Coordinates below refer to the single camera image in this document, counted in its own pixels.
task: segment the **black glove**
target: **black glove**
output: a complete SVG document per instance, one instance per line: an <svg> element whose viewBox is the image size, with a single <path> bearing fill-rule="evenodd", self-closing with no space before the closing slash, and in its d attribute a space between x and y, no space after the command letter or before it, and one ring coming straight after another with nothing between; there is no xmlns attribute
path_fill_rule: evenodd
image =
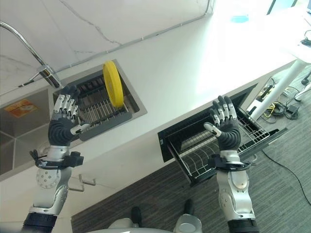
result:
<svg viewBox="0 0 311 233"><path fill-rule="evenodd" d="M234 106L228 96L219 96L218 100L219 103L213 101L214 108L210 111L215 126L206 122L204 127L217 137L220 151L237 150L241 143L241 135Z"/></svg>
<svg viewBox="0 0 311 233"><path fill-rule="evenodd" d="M89 127L77 123L78 96L76 86L66 86L59 95L49 125L49 142L53 146L69 146L73 138Z"/></svg>

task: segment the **white table leg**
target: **white table leg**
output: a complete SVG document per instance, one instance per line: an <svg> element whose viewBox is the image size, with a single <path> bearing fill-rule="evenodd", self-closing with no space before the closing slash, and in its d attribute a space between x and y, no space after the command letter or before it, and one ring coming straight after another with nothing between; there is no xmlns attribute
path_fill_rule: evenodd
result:
<svg viewBox="0 0 311 233"><path fill-rule="evenodd" d="M296 101L301 101L301 99L303 98L303 93L305 93L306 91L308 91L308 90L310 90L311 89L311 83L310 84L308 84L307 86L306 86L306 88L303 90L303 91L301 91L301 92L299 92L299 93L297 93L296 94L296 96L295 96L295 100Z"/></svg>
<svg viewBox="0 0 311 233"><path fill-rule="evenodd" d="M267 95L263 102L261 102L261 105L257 106L257 108L253 111L251 115L252 119L257 120L271 105L271 103L277 100L285 88L297 77L297 75L305 68L307 64L308 63L297 59L289 68L286 75L277 83L274 90L269 95Z"/></svg>

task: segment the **robotic arm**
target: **robotic arm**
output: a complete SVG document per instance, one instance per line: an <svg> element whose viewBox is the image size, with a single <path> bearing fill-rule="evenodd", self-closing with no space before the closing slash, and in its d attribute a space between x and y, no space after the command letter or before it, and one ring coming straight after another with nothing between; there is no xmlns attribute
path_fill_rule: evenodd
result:
<svg viewBox="0 0 311 233"><path fill-rule="evenodd" d="M220 148L220 155L210 161L217 169L219 204L230 233L257 233L246 173L251 164L242 163L237 152L241 143L237 115L229 97L219 96L218 100L219 103L213 101L214 108L210 111L215 125L206 122L204 127L217 137Z"/></svg>
<svg viewBox="0 0 311 233"><path fill-rule="evenodd" d="M49 125L51 147L48 154L39 157L36 150L30 152L38 167L38 187L22 232L52 232L67 198L71 168L83 163L80 153L69 153L70 142L90 126L87 123L76 125L78 95L79 91L75 86L66 86L62 90Z"/></svg>

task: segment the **chrome faucet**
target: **chrome faucet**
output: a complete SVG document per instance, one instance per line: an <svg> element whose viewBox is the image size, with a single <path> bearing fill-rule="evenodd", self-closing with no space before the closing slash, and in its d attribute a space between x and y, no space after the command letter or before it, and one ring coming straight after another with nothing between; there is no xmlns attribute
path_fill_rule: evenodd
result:
<svg viewBox="0 0 311 233"><path fill-rule="evenodd" d="M24 46L31 52L31 54L35 57L35 59L42 65L37 69L38 75L40 74L52 87L59 88L62 87L61 82L59 81L55 71L43 61L40 55L34 50L34 48L25 40L25 38L13 27L8 25L7 23L0 21L0 27L5 28L6 30L13 33L23 44Z"/></svg>

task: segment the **humanoid robot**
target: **humanoid robot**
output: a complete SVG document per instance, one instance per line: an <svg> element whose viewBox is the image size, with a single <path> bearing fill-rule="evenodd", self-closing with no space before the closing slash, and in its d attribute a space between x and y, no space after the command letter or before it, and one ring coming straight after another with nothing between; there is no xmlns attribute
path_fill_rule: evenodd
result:
<svg viewBox="0 0 311 233"><path fill-rule="evenodd" d="M62 210L68 193L71 170L82 165L83 157L78 152L69 152L70 142L90 125L77 123L77 100L79 91L75 86L66 86L55 103L49 125L50 149L47 155L39 156L31 151L38 167L37 191L33 205L24 221L23 233L50 233ZM214 134L220 153L213 155L210 165L217 170L219 204L231 233L257 233L252 202L248 194L249 179L246 170L249 164L240 161L237 149L241 142L237 115L229 97L218 97L210 112L214 125L207 122L206 130ZM174 233L201 233L201 221L193 215L191 200L185 204L184 214L177 220ZM158 229L140 227L140 211L132 209L132 219L119 219L108 229L93 233L167 233Z"/></svg>

